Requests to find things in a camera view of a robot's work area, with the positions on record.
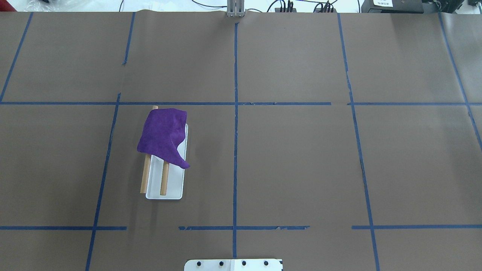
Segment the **purple towel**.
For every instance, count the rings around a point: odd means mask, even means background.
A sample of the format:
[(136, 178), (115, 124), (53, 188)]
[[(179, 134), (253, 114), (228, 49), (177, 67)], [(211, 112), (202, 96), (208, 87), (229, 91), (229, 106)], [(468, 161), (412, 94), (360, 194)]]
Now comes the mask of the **purple towel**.
[(137, 151), (187, 169), (191, 165), (179, 154), (177, 148), (186, 139), (188, 113), (176, 108), (153, 109), (143, 124)]

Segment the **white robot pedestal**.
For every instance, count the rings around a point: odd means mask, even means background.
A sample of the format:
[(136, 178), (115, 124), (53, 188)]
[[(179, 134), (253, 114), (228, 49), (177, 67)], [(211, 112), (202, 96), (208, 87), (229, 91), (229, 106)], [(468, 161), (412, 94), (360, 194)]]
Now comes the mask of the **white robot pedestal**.
[(282, 271), (281, 259), (192, 259), (184, 271)]

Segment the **black box device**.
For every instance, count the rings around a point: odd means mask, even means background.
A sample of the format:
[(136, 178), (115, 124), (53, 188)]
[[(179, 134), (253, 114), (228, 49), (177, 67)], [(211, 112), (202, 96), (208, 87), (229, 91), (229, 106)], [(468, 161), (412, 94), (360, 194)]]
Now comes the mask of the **black box device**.
[(421, 0), (365, 0), (360, 11), (380, 14), (423, 14), (424, 8)]

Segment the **aluminium frame post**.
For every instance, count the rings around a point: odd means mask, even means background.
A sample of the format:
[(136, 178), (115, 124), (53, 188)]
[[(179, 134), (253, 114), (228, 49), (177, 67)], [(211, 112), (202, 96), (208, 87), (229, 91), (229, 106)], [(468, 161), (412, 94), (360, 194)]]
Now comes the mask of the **aluminium frame post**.
[(244, 0), (227, 0), (227, 17), (244, 17), (246, 15), (244, 4)]

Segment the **black usb hub far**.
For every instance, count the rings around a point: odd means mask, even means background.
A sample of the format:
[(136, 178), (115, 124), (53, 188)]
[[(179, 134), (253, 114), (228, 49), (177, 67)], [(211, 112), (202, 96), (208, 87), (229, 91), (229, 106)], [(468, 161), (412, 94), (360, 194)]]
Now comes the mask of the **black usb hub far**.
[(294, 2), (291, 0), (279, 0), (279, 7), (274, 8), (274, 12), (277, 13), (295, 13), (297, 12), (294, 7)]

